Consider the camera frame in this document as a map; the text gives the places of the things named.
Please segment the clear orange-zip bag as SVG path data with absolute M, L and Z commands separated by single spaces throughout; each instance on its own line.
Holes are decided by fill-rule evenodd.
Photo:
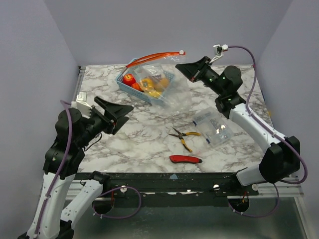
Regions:
M 150 99 L 152 108 L 169 115 L 186 112 L 192 105 L 187 79 L 176 69 L 185 60 L 184 50 L 159 52 L 132 60 L 126 68 Z

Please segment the purple toy onion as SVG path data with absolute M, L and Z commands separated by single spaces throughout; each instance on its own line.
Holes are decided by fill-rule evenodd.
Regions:
M 159 82 L 162 79 L 162 73 L 159 71 L 151 71 L 149 76 L 154 82 Z

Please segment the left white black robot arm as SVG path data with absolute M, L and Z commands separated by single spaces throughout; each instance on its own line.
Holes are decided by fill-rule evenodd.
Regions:
M 100 133 L 115 135 L 129 120 L 133 106 L 94 101 L 104 110 L 86 106 L 88 115 L 71 103 L 61 101 L 64 110 L 55 124 L 57 136 L 45 154 L 43 184 L 30 228 L 21 239 L 71 239 L 79 219 L 98 197 L 110 193 L 110 176 L 94 171 L 80 193 L 65 205 L 67 193 L 85 157 L 85 147 Z

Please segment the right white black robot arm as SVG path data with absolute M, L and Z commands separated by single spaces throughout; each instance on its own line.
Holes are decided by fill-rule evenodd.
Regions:
M 294 137 L 286 137 L 270 128 L 246 105 L 238 94 L 243 81 L 241 71 L 236 66 L 227 66 L 221 74 L 210 65 L 210 58 L 203 57 L 194 63 L 176 64 L 176 69 L 191 82 L 202 81 L 213 90 L 217 110 L 227 119 L 246 131 L 264 152 L 258 165 L 245 168 L 236 173 L 229 183 L 230 191 L 241 195 L 248 185 L 255 183 L 276 183 L 300 169 L 300 142 Z

